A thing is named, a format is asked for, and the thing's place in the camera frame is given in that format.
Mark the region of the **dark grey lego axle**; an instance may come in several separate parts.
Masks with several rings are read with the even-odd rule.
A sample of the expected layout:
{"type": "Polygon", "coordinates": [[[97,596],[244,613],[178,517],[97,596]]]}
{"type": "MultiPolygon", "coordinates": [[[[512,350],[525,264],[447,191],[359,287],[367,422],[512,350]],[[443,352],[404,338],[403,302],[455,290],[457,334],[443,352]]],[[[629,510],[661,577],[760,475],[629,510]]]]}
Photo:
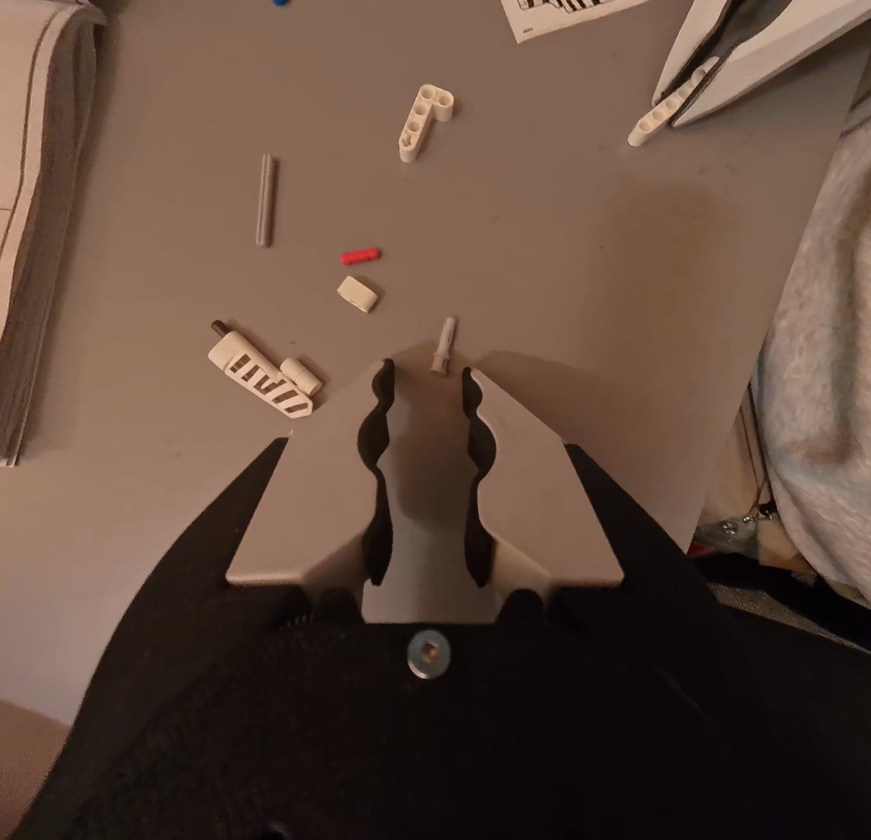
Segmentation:
{"type": "Polygon", "coordinates": [[[274,208],[277,160],[271,154],[264,154],[260,171],[259,196],[255,244],[259,248],[269,248],[274,237],[274,208]]]}

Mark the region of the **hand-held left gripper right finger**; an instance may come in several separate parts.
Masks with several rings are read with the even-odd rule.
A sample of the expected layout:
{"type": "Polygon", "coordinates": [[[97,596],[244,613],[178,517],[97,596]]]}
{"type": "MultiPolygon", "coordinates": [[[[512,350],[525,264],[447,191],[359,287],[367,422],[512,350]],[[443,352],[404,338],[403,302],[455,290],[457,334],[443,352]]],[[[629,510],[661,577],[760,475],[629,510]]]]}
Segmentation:
{"type": "Polygon", "coordinates": [[[462,374],[475,465],[466,567],[493,588],[616,587],[625,579],[561,436],[478,369],[462,374]]]}

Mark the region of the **white straight lego beam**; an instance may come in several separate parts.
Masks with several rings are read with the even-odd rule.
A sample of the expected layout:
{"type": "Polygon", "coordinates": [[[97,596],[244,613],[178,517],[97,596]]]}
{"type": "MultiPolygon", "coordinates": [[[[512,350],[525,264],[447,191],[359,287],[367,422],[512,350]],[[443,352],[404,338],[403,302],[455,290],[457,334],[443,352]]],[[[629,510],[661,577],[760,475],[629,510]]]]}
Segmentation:
{"type": "Polygon", "coordinates": [[[654,106],[645,116],[640,118],[627,137],[627,143],[638,148],[650,138],[668,126],[670,121],[684,108],[703,84],[706,76],[717,66],[719,57],[713,56],[695,68],[690,77],[681,83],[672,93],[654,106]]]}

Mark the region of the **white L-shaped lego beam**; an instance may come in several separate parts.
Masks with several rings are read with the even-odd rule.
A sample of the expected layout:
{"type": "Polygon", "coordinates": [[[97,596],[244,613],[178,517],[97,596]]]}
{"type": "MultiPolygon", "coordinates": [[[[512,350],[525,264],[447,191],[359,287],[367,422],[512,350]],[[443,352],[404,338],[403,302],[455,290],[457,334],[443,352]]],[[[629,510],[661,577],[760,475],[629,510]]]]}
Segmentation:
{"type": "Polygon", "coordinates": [[[421,150],[431,124],[452,120],[454,108],[455,97],[448,90],[431,83],[421,85],[398,140],[400,160],[413,162],[421,150]]]}

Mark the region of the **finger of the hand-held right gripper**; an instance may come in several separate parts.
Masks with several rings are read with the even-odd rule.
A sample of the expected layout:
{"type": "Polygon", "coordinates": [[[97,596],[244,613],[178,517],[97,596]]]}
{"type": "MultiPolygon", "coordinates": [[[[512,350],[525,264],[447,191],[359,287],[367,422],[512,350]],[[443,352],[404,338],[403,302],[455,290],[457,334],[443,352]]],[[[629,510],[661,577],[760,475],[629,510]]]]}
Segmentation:
{"type": "Polygon", "coordinates": [[[652,108],[725,108],[785,70],[770,30],[785,0],[694,0],[652,108]]]}
{"type": "MultiPolygon", "coordinates": [[[[785,70],[869,19],[870,0],[785,0],[770,30],[785,70]]],[[[682,108],[670,127],[683,127],[720,108],[682,108]]]]}

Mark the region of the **striped white lego assembly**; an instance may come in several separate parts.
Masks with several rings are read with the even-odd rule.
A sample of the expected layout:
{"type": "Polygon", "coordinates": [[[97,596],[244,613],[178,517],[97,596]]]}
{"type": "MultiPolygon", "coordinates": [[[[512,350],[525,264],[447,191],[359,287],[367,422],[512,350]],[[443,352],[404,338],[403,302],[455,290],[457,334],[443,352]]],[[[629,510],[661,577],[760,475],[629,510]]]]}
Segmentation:
{"type": "Polygon", "coordinates": [[[298,360],[288,357],[276,366],[241,333],[220,320],[211,324],[219,342],[208,353],[222,374],[290,420],[309,417],[314,396],[323,384],[298,360]]]}

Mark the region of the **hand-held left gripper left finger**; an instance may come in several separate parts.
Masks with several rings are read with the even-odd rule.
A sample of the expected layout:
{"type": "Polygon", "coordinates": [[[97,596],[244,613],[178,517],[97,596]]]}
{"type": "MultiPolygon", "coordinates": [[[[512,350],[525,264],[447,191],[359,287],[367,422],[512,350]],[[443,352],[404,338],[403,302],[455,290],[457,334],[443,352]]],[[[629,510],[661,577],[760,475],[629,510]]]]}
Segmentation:
{"type": "Polygon", "coordinates": [[[225,573],[233,586],[380,585],[393,549],[378,461],[396,367],[376,361],[295,432],[225,573]]]}

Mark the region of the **open instruction booklet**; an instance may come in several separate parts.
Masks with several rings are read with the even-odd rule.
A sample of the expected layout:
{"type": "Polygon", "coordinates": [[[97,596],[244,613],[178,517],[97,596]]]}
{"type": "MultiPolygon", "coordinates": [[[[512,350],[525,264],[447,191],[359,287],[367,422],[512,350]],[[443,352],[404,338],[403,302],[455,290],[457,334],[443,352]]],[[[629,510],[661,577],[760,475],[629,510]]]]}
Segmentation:
{"type": "Polygon", "coordinates": [[[1,464],[24,442],[97,77],[89,0],[1,0],[1,464]]]}

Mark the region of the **grey lego pin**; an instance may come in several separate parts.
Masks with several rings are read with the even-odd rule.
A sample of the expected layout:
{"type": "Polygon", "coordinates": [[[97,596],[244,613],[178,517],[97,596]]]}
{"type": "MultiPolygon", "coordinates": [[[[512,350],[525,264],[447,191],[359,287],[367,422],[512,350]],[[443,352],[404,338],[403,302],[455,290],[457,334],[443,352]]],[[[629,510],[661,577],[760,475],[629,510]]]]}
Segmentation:
{"type": "Polygon", "coordinates": [[[446,317],[442,327],[437,346],[435,348],[430,371],[438,377],[448,374],[452,358],[453,345],[457,327],[456,317],[446,317]]]}

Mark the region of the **small white lego beam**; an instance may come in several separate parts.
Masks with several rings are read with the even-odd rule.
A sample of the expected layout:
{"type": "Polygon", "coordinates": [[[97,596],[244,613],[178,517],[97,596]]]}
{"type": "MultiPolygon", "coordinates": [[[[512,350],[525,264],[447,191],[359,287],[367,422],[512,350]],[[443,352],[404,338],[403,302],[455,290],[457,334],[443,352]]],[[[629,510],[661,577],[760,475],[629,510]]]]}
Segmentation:
{"type": "Polygon", "coordinates": [[[345,277],[336,292],[344,301],[367,314],[376,307],[380,298],[375,290],[352,276],[345,277]]]}

